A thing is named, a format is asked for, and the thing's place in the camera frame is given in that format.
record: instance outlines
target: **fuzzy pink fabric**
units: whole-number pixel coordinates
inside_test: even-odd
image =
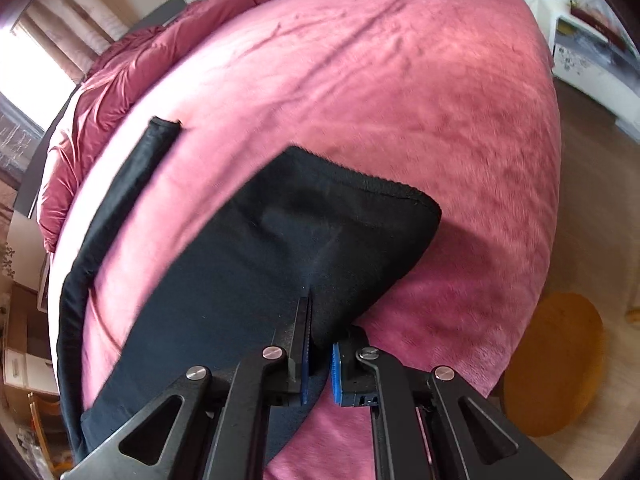
[[[129,109],[213,30],[269,0],[202,0],[167,28],[125,36],[94,63],[49,143],[38,224],[53,253],[76,192]]]
[[[359,323],[404,364],[447,364],[491,390],[542,290],[558,206],[550,59],[523,0],[274,0],[220,27],[131,109],[76,196],[50,274],[54,346],[64,277],[155,114],[184,129],[92,290],[86,408],[169,264],[290,144],[440,203],[431,247]],[[374,477],[367,410],[330,397],[266,478]]]

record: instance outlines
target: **black fabric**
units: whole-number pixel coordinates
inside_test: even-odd
[[[58,386],[60,407],[75,455],[86,454],[82,413],[82,328],[89,288],[140,192],[180,133],[180,123],[152,118],[98,207],[60,294]]]
[[[439,220],[438,205],[416,189],[288,148],[238,190],[170,266],[82,415],[76,457],[99,446],[187,368],[234,367],[270,343],[275,328],[292,323],[299,296],[310,291],[310,402],[273,410],[269,459],[317,400],[340,329],[415,265]]]

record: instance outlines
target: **wooden chair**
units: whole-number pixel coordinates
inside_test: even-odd
[[[45,435],[44,425],[42,423],[42,416],[57,417],[60,418],[60,402],[49,402],[39,397],[35,393],[29,393],[29,403],[31,407],[31,418],[33,420],[33,426],[38,437],[40,449],[44,459],[47,462],[47,466],[51,471],[51,474],[55,478],[59,478],[62,473],[69,471],[73,467],[71,462],[54,463],[51,458],[51,452],[49,447],[49,441]]]

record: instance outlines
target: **curtain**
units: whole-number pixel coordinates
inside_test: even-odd
[[[127,31],[102,0],[34,0],[16,27],[37,41],[76,83]]]

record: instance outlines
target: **crumpled red bedding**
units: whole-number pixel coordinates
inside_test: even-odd
[[[440,204],[430,248],[358,323],[405,365],[491,390],[542,290],[558,208],[550,56],[523,0],[273,0],[217,28],[131,108],[76,194],[50,271],[54,350],[62,283],[153,115],[183,129],[90,293],[86,408],[171,262],[291,144]],[[333,405],[330,386],[266,471],[373,477],[369,414]]]
[[[268,1],[193,2],[167,28],[129,34],[96,60],[49,144],[37,209],[49,253],[76,192],[131,106],[212,31]]]

